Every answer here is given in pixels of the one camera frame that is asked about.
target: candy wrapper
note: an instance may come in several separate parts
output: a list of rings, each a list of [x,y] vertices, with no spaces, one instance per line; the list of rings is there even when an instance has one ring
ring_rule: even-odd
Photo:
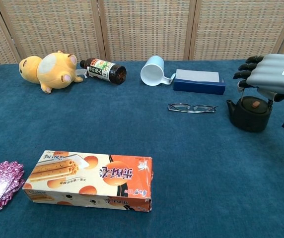
[[[23,174],[23,165],[17,161],[0,163],[0,210],[25,183]]]

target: orange snack box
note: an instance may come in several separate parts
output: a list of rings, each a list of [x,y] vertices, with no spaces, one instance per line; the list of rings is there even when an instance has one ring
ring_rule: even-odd
[[[36,203],[151,211],[152,157],[44,151],[23,190]]]

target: robotic hand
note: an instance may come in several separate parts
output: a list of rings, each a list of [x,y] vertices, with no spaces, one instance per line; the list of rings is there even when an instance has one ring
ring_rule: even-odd
[[[273,101],[284,100],[284,55],[250,57],[238,70],[233,78],[243,79],[237,84],[239,92],[243,93],[246,88],[257,88],[258,93],[268,98],[269,107]]]

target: cardboard box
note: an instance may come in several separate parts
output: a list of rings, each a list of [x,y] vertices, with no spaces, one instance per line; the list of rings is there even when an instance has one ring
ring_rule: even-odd
[[[226,84],[218,72],[177,69],[173,90],[223,95]]]
[[[152,157],[44,151],[23,186],[29,199],[151,211]]]

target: eyeglasses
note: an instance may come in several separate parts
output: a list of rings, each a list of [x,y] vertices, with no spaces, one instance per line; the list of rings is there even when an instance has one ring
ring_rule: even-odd
[[[182,113],[215,113],[218,106],[188,105],[186,103],[169,104],[168,110]]]

